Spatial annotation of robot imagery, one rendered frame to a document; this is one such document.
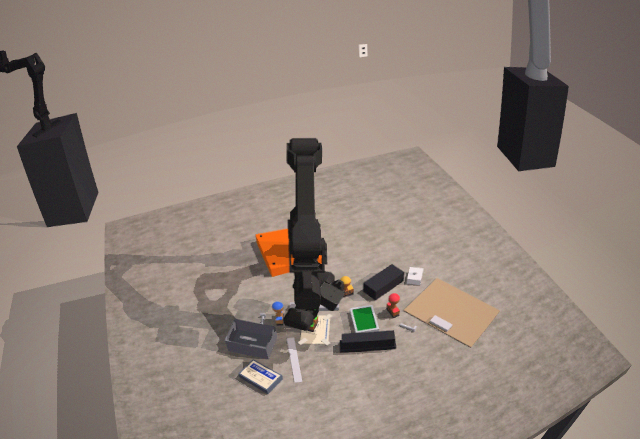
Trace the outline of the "cream paper card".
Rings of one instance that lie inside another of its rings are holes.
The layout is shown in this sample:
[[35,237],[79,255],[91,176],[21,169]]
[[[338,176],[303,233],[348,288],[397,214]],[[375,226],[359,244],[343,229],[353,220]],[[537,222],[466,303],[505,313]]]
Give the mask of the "cream paper card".
[[301,330],[301,338],[298,342],[303,344],[330,344],[328,342],[328,330],[331,315],[318,316],[318,323],[314,332]]

